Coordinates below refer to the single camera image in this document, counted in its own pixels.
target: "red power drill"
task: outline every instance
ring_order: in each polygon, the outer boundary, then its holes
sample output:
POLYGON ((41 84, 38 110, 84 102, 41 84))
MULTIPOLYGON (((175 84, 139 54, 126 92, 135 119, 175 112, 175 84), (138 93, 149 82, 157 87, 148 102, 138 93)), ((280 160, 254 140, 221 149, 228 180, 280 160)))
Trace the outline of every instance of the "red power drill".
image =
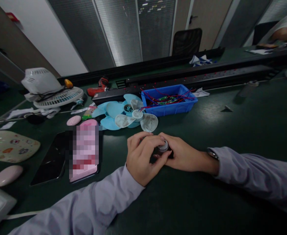
POLYGON ((94 97, 95 93, 103 92, 109 90, 108 88, 108 78, 103 76, 99 80, 99 88, 88 88, 87 93, 89 96, 94 97))

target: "blue bin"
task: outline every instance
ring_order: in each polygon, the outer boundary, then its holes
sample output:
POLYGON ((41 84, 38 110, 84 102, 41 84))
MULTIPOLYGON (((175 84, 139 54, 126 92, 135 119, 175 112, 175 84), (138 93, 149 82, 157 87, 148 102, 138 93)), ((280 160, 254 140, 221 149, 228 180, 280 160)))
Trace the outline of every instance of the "blue bin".
MULTIPOLYGON (((179 85, 174 85, 174 86, 166 86, 166 87, 157 88, 157 90, 156 89, 145 90, 144 92, 148 93, 153 98, 159 99, 166 95, 182 95, 188 91, 189 89, 187 89, 187 87, 179 84, 179 85)), ((194 105, 194 103, 198 102, 198 99, 191 92, 186 93, 185 96, 194 97, 194 99, 185 99, 185 102, 181 102, 181 103, 174 103, 174 104, 157 106, 153 108, 147 108, 146 112, 150 114, 154 114, 157 117, 162 117, 162 116, 177 114, 177 113, 187 113, 192 109, 192 106, 194 105)), ((143 91, 141 92, 141 98, 143 101, 143 105, 146 107, 147 101, 146 101, 146 97, 144 96, 143 91)))

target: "pink computer mouse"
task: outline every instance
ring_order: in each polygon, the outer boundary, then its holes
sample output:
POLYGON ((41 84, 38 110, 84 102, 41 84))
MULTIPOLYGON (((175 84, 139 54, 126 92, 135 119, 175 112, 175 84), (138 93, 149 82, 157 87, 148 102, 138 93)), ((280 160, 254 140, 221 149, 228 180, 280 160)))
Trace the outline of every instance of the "pink computer mouse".
POLYGON ((80 126, 97 126, 98 122, 94 119, 88 119, 80 124, 80 126))
POLYGON ((68 126, 75 126, 77 125, 81 120, 81 117, 79 115, 73 116, 72 118, 68 119, 67 125, 68 126))
POLYGON ((0 187, 12 183, 21 175, 22 172, 23 168, 19 165, 9 166, 2 170, 0 172, 0 187))

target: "white cable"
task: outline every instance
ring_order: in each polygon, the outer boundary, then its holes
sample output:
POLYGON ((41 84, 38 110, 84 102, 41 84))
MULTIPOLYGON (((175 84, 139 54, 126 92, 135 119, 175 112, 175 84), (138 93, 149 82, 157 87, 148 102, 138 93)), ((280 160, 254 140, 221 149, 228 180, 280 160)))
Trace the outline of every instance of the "white cable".
POLYGON ((30 215, 36 215, 39 214, 41 211, 31 211, 31 212, 25 212, 25 213, 21 213, 21 214, 16 214, 16 215, 7 215, 6 218, 4 219, 17 219, 20 217, 25 217, 25 216, 30 216, 30 215))

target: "fan propeller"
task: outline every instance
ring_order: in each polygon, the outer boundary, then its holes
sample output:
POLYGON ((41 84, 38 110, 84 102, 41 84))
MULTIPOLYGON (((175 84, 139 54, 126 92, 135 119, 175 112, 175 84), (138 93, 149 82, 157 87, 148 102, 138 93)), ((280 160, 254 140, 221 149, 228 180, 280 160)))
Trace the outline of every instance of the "fan propeller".
POLYGON ((136 95, 125 94, 124 102, 110 101, 100 104, 92 113, 95 118, 105 114, 106 117, 101 120, 101 125, 109 130, 119 130, 120 128, 134 128, 141 125, 147 132, 153 132, 158 119, 153 114, 146 114, 142 100, 136 95))

